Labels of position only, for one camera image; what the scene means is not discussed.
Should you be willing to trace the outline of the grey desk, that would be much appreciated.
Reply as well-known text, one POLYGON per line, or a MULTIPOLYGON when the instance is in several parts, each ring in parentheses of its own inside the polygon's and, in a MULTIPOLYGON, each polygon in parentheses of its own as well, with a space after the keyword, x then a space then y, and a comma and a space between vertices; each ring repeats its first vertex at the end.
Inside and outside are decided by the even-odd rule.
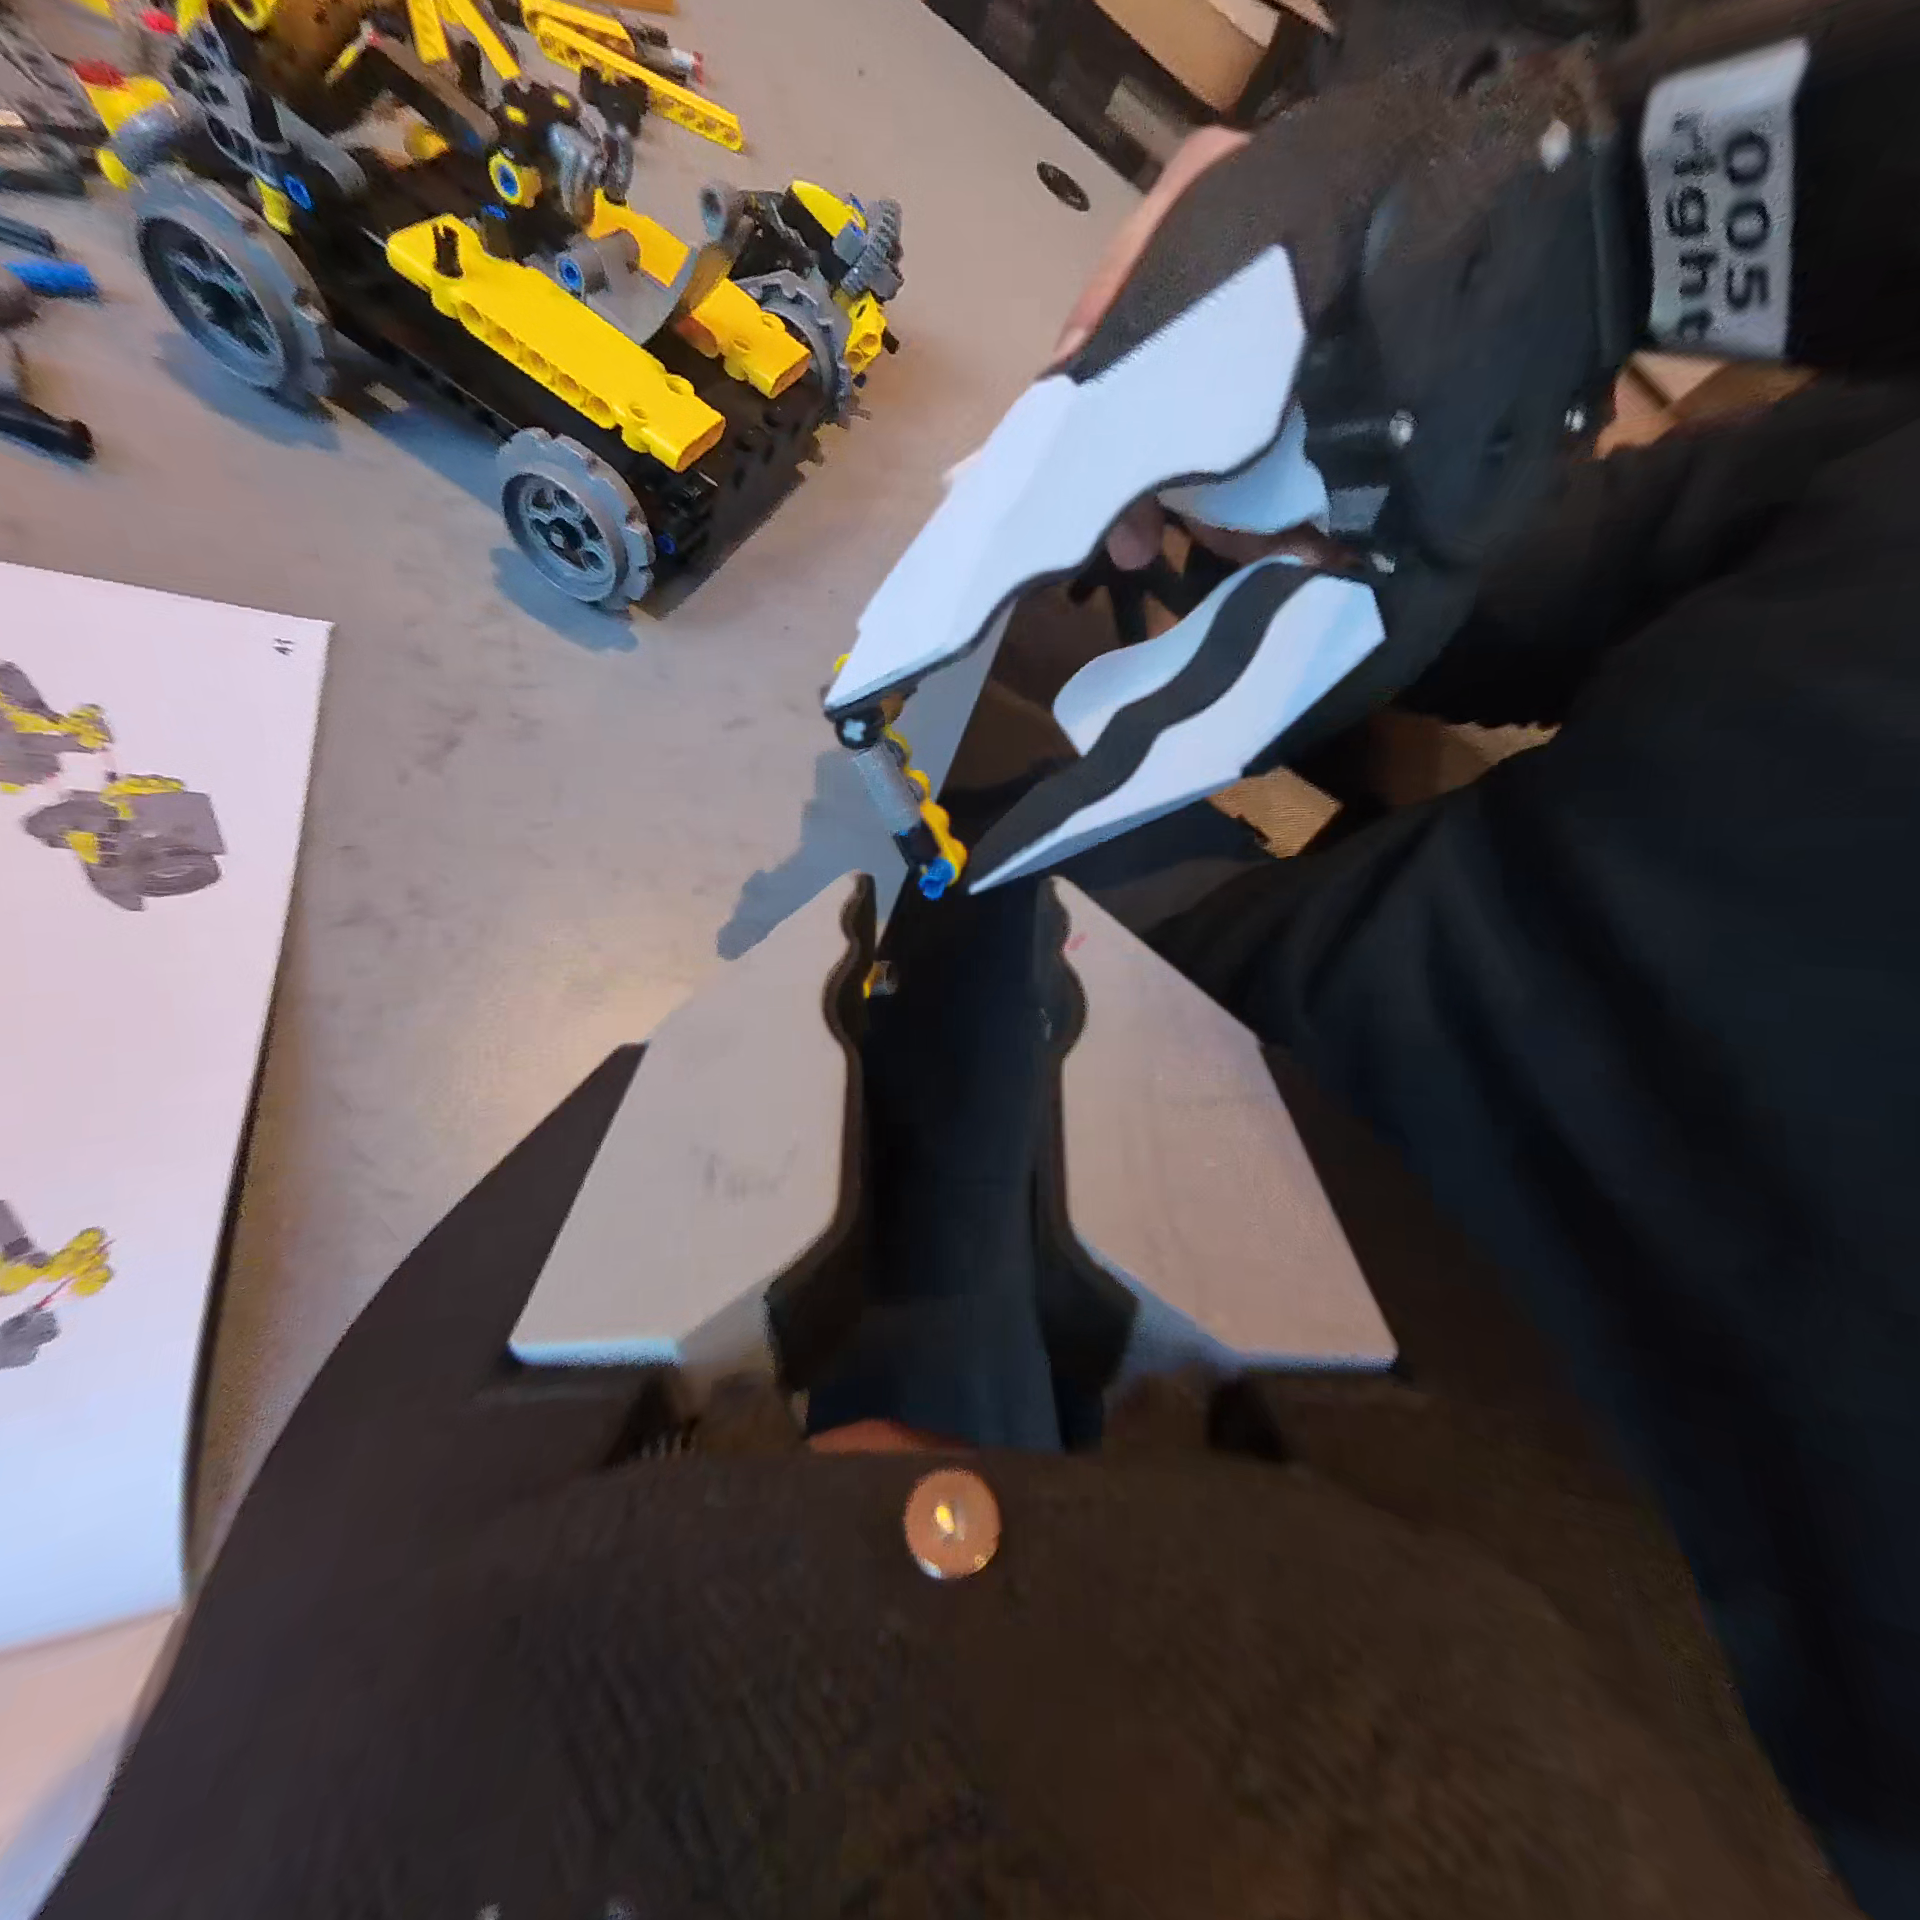
POLYGON ((819 771, 819 686, 942 473, 1039 370, 1133 204, 1087 147, 922 2, 685 2, 746 128, 652 128, 644 188, 898 196, 901 334, 869 411, 663 621, 553 598, 503 539, 492 459, 432 407, 294 415, 201 357, 114 196, 47 220, 105 302, 35 329, 91 466, 5 451, 5 559, 332 621, 294 921, 207 1355, 187 1571, 289 1458, 429 1520, 513 1500, 628 1400, 481 1377, 400 1432, 309 1391, 369 1355, 377 1287, 620 1043, 670 1013, 875 830, 819 771))

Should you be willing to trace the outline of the pile of small dark connectors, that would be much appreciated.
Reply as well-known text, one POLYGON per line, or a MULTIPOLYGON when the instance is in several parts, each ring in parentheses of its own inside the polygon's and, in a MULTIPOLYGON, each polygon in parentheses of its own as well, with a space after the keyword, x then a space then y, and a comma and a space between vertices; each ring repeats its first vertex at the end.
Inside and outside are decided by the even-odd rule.
POLYGON ((91 428, 28 394, 22 330, 47 302, 101 302, 101 282, 47 228, 0 220, 0 431, 49 459, 91 460, 91 428))

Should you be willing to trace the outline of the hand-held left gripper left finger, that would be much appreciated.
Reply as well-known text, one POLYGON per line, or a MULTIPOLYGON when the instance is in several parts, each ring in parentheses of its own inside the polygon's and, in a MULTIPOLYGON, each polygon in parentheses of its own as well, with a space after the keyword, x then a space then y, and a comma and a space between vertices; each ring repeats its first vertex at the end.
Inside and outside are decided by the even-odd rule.
POLYGON ((644 1043, 635 1079, 506 1334, 531 1369, 789 1369, 775 1287, 852 1200, 852 1038, 875 882, 845 872, 721 962, 644 1043))

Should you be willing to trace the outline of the pile of yellow brick beams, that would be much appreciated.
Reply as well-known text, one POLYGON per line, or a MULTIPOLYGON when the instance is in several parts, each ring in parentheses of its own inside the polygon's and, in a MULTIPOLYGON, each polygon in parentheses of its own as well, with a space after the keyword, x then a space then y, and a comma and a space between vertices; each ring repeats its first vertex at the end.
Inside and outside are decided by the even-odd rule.
POLYGON ((410 50, 429 69, 477 82, 481 101, 506 82, 567 76, 575 92, 615 87, 619 101, 635 101, 717 153, 746 153, 740 118, 704 92, 703 53, 653 23, 667 2, 406 0, 386 10, 404 17, 410 50))

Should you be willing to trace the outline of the yellow beaded axle assembly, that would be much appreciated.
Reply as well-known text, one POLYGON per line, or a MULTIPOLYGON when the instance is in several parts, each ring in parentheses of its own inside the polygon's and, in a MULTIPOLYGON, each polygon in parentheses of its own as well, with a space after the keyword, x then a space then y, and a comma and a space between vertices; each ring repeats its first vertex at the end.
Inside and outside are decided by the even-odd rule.
POLYGON ((937 804, 934 792, 934 780, 929 771, 916 766, 913 758, 913 742, 888 728, 888 747, 890 758, 898 759, 898 771, 901 780, 913 785, 916 792, 916 828, 907 828, 901 835, 896 835, 898 854, 907 855, 907 866, 919 872, 922 863, 934 855, 951 855, 960 872, 965 872, 965 863, 972 863, 972 848, 965 838, 952 830, 952 821, 951 810, 937 804))

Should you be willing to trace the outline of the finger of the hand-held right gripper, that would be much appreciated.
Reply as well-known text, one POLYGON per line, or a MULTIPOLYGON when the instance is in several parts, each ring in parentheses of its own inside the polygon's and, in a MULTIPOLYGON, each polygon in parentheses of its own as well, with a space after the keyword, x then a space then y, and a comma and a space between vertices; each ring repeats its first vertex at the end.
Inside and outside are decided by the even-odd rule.
POLYGON ((1091 661, 1056 717, 1076 759, 973 838, 983 893, 1101 848, 1238 780, 1382 648, 1361 578, 1289 559, 1249 563, 1158 640, 1091 661))
POLYGON ((1076 577, 1143 497, 1174 491, 1216 531, 1329 531, 1292 403, 1301 350, 1289 252, 1258 249, 1112 364, 1033 382, 861 611, 828 717, 960 661, 1023 590, 1076 577))

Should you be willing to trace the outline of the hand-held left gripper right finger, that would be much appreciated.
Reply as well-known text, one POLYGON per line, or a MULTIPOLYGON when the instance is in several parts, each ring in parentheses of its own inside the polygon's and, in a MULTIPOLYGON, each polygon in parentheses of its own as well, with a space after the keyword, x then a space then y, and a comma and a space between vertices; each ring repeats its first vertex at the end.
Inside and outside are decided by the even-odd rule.
POLYGON ((1112 1386, 1390 1374, 1386 1326, 1258 1043, 1081 887, 1050 887, 1076 1028, 1063 1220, 1117 1307, 1112 1386))

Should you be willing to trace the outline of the instruction booklet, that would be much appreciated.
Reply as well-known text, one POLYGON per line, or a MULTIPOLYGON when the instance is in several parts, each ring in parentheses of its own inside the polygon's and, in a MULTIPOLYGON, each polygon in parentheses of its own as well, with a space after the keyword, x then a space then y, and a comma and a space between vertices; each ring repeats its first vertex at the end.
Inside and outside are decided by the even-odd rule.
POLYGON ((0 570, 0 1641, 181 1600, 326 621, 0 570))

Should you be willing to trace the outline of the person's right hand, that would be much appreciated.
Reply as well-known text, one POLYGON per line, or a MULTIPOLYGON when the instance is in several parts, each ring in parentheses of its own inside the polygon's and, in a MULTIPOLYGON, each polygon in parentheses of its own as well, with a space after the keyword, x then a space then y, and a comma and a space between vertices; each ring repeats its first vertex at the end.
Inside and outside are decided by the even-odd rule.
POLYGON ((1122 286, 1131 282, 1140 254, 1145 252, 1152 236, 1164 228, 1164 220, 1170 215, 1170 204, 1180 201, 1180 195, 1187 195, 1187 185, 1225 164, 1231 157, 1238 157, 1243 147, 1250 142, 1249 128, 1231 128, 1231 127, 1207 127, 1207 128, 1192 128, 1174 157, 1164 161, 1157 185, 1140 196, 1140 204, 1122 220, 1122 228, 1112 229, 1108 249, 1101 252, 1087 286, 1081 289, 1081 298, 1071 302, 1068 317, 1063 317, 1063 330, 1050 350, 1050 361, 1046 370, 1063 370, 1091 334, 1091 329, 1105 317, 1105 310, 1117 302, 1122 286))

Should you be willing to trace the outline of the yellow black brick vehicle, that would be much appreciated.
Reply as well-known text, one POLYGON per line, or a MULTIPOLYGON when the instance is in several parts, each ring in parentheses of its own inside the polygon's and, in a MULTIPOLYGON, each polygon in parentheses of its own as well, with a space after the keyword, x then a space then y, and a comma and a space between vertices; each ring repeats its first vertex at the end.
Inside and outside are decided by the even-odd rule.
POLYGON ((567 76, 429 69, 386 2, 143 2, 148 69, 82 69, 166 316, 313 411, 358 350, 494 440, 494 512, 550 590, 627 614, 703 578, 861 415, 898 350, 901 209, 819 181, 635 204, 658 118, 567 76))

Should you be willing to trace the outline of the person's right forearm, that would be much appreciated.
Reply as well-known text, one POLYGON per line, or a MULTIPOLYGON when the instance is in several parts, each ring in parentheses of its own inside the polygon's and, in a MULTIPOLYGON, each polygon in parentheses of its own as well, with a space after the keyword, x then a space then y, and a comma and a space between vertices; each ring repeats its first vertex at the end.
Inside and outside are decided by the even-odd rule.
POLYGON ((1914 374, 1814 374, 1785 397, 1568 466, 1393 701, 1466 728, 1559 728, 1612 648, 1755 553, 1821 466, 1914 415, 1914 374))

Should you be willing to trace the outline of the brown cardboard box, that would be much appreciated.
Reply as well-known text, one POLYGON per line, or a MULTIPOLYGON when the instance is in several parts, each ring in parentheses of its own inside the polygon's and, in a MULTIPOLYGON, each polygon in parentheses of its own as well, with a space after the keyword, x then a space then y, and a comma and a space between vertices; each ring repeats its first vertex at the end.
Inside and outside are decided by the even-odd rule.
POLYGON ((1284 60, 1335 35, 1313 0, 1097 0, 1097 11, 1213 115, 1236 115, 1284 60))

